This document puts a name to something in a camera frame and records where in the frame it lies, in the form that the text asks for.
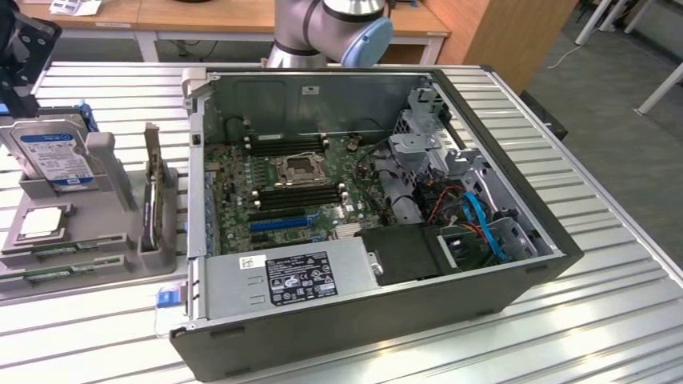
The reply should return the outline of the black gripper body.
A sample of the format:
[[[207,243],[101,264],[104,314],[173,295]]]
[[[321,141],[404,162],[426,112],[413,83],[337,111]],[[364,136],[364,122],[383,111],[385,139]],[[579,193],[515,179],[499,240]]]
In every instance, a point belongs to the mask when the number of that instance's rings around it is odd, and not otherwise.
[[[49,61],[61,28],[23,14],[17,6],[1,7],[1,84],[33,84]]]

